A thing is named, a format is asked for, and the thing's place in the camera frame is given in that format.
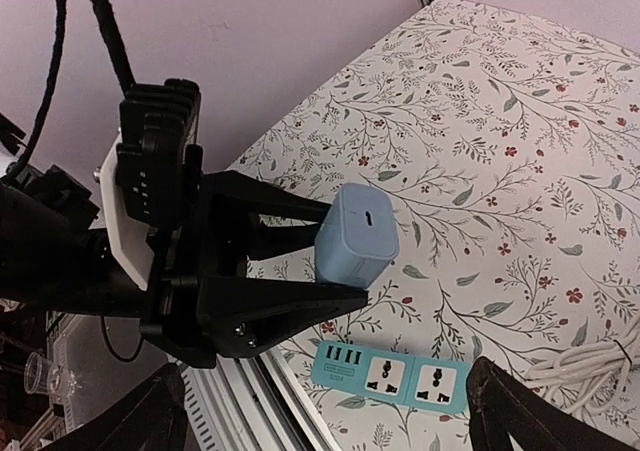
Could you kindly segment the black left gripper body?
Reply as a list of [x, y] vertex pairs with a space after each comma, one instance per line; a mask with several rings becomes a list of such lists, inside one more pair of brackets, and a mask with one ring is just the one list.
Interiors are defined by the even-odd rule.
[[199, 322], [197, 306], [201, 298], [221, 303], [208, 278], [246, 275], [242, 247], [242, 219], [230, 199], [212, 185], [202, 186], [177, 242], [160, 237], [140, 320], [142, 337], [190, 367], [213, 369], [218, 349], [209, 325]]

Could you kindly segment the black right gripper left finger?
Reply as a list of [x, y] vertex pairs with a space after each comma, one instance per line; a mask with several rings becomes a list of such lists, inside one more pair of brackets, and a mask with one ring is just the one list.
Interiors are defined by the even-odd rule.
[[167, 363], [92, 421], [45, 448], [58, 451], [181, 451], [188, 416], [179, 367]]

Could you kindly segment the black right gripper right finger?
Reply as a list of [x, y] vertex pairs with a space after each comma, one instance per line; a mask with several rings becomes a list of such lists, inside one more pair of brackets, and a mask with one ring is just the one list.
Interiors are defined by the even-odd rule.
[[466, 394], [474, 450], [633, 450], [547, 403], [484, 356], [471, 367]]

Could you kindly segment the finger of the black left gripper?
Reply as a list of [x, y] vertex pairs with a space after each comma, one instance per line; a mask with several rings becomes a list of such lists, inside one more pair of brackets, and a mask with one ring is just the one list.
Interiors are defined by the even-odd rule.
[[197, 322], [219, 355], [251, 358], [368, 299], [366, 290], [344, 285], [214, 276], [201, 285]]
[[240, 259], [265, 260], [311, 247], [330, 205], [237, 171], [204, 176], [216, 244]]

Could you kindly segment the teal power strip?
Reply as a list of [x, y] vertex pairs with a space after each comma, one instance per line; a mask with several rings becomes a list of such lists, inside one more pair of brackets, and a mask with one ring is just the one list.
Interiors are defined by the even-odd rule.
[[459, 414], [467, 409], [471, 365], [323, 341], [311, 369], [312, 382], [384, 403]]

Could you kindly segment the small blue cube adapter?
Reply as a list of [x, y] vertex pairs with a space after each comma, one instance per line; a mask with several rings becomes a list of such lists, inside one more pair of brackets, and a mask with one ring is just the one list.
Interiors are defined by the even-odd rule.
[[341, 186], [315, 237], [316, 280], [368, 289], [398, 254], [389, 197], [362, 184]]

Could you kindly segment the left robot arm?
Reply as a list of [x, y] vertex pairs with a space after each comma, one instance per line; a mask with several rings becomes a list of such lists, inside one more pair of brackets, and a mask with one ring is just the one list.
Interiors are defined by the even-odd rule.
[[312, 246], [327, 204], [235, 171], [205, 175], [176, 232], [145, 235], [151, 265], [138, 285], [103, 229], [11, 187], [1, 190], [1, 294], [28, 310], [135, 318], [141, 336], [195, 367], [252, 358], [364, 307], [340, 284], [251, 278], [247, 265]]

